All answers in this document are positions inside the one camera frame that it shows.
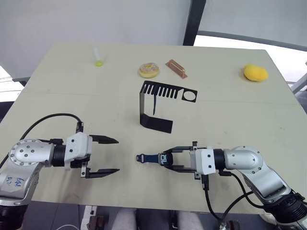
beige tabletop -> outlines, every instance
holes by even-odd
[[[297,192],[307,195],[307,116],[264,50],[99,44],[104,60],[94,66],[89,43],[57,43],[37,67],[25,89],[0,124],[2,157],[36,120],[52,113],[73,113],[87,134],[106,135],[119,144],[93,144],[90,166],[119,168],[105,178],[81,179],[80,169],[43,168],[33,200],[99,206],[208,211],[200,181],[158,164],[136,162],[137,154],[157,154],[174,146],[258,148]],[[174,59],[188,77],[181,79],[165,63]],[[139,92],[144,79],[138,67],[155,62],[160,74],[153,81],[198,91],[196,103],[157,99],[156,116],[174,121],[171,134],[139,124]],[[264,67],[269,78],[252,82],[242,75],[246,64]],[[152,114],[153,98],[145,110]],[[66,138],[74,119],[51,118],[29,138]],[[187,152],[175,163],[189,166]],[[210,175],[213,209],[223,212],[242,191],[230,177]],[[257,213],[245,200],[232,212]]]

glazed donut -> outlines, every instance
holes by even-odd
[[[159,67],[153,62],[143,64],[139,68],[139,74],[143,78],[153,78],[159,73]]]

floor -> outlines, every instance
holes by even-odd
[[[111,230],[119,207],[98,207],[97,215],[104,216],[104,230]],[[48,202],[30,203],[24,216],[23,230],[56,230],[62,225],[79,227],[83,218],[84,206]],[[217,221],[210,214],[198,214],[205,230],[218,230]],[[141,230],[169,230],[169,211],[138,209]],[[242,230],[272,230],[273,225],[263,221],[258,215],[229,214],[226,220],[237,220]]]

